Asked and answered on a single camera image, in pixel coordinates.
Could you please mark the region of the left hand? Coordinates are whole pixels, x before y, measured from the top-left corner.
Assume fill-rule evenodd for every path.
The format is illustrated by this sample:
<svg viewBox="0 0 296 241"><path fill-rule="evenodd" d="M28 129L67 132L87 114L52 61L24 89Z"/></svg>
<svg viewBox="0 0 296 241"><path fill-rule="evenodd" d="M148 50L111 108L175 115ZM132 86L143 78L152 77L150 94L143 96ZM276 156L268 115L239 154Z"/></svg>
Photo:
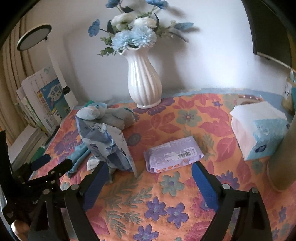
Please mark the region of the left hand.
<svg viewBox="0 0 296 241"><path fill-rule="evenodd" d="M21 240L21 241L28 240L30 226L27 223L23 221L15 220L11 224L11 229L13 233L17 236L18 240Z"/></svg>

